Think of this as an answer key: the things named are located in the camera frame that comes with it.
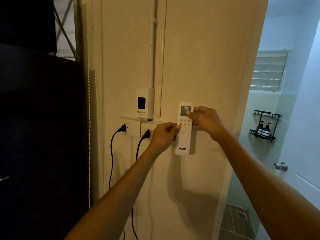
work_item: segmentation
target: window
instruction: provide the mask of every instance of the window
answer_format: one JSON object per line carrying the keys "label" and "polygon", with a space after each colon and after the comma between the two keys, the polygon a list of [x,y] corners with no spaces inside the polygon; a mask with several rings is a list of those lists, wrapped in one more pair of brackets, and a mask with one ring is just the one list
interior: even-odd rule
{"label": "window", "polygon": [[279,91],[288,53],[258,53],[250,89]]}

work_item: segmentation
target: beige wall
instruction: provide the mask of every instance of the beige wall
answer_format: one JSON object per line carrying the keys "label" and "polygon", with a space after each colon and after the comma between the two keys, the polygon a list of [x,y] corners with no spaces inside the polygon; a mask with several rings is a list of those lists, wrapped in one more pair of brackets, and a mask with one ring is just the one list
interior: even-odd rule
{"label": "beige wall", "polygon": [[[97,198],[103,178],[108,188],[116,118],[134,116],[135,89],[148,86],[151,0],[83,2],[97,108],[103,104],[103,115],[97,115],[101,136],[95,137],[103,141],[103,152],[96,148],[93,159]],[[266,7],[267,0],[168,0],[161,121],[175,122],[178,104],[186,100],[216,108],[226,127],[240,134]],[[149,173],[136,202],[139,239],[217,239],[231,169],[206,133],[193,136],[194,155],[178,157],[170,148]],[[138,141],[115,136],[111,185],[134,162]],[[148,143],[142,142],[140,153]],[[125,229],[132,239],[130,221]]]}

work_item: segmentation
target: white remote control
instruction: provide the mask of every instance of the white remote control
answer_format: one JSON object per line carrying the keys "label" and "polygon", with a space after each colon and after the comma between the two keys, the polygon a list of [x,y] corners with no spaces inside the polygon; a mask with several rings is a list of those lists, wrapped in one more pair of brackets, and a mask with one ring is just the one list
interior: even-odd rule
{"label": "white remote control", "polygon": [[179,133],[176,135],[176,148],[174,153],[179,156],[188,155],[190,151],[190,140],[192,130],[192,120],[187,117],[186,111],[193,112],[194,105],[191,102],[181,102],[178,111],[178,125],[181,125]]}

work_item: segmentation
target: black cable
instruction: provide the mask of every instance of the black cable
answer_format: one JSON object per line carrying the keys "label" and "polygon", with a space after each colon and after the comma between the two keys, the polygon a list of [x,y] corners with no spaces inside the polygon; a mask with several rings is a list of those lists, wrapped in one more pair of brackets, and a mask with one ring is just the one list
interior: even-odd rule
{"label": "black cable", "polygon": [[[136,154],[136,161],[138,160],[138,153],[139,153],[139,147],[140,147],[140,144],[141,142],[146,139],[146,138],[149,138],[151,136],[151,131],[148,129],[146,130],[146,132],[144,133],[144,135],[141,137],[139,143],[138,143],[138,148],[137,148],[137,154]],[[134,235],[136,236],[136,240],[138,240],[138,236],[134,230],[134,208],[132,207],[131,209],[131,225],[132,225],[132,231],[134,233]]]}
{"label": "black cable", "polygon": [[[117,129],[117,131],[113,134],[112,138],[111,138],[111,143],[110,143],[110,150],[111,150],[111,173],[110,173],[110,179],[109,179],[109,189],[110,189],[110,182],[111,182],[111,177],[112,177],[112,170],[113,170],[113,153],[112,153],[112,141],[114,136],[116,135],[116,133],[118,132],[125,132],[127,130],[127,126],[125,124],[123,124],[119,129]],[[123,240],[125,240],[126,238],[126,233],[125,230],[123,229]]]}

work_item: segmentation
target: wall outlet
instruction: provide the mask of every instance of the wall outlet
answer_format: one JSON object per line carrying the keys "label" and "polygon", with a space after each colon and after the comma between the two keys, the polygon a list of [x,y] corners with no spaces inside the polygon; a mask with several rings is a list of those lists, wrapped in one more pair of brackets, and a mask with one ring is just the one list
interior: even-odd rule
{"label": "wall outlet", "polygon": [[126,124],[127,127],[127,130],[125,132],[120,133],[127,136],[141,137],[141,123],[145,122],[145,120],[130,117],[120,117],[117,120],[117,128],[120,128],[123,124]]}
{"label": "wall outlet", "polygon": [[151,137],[153,135],[153,130],[157,127],[158,124],[160,124],[160,121],[145,121],[141,124],[141,136],[146,132],[146,130],[150,130]]}

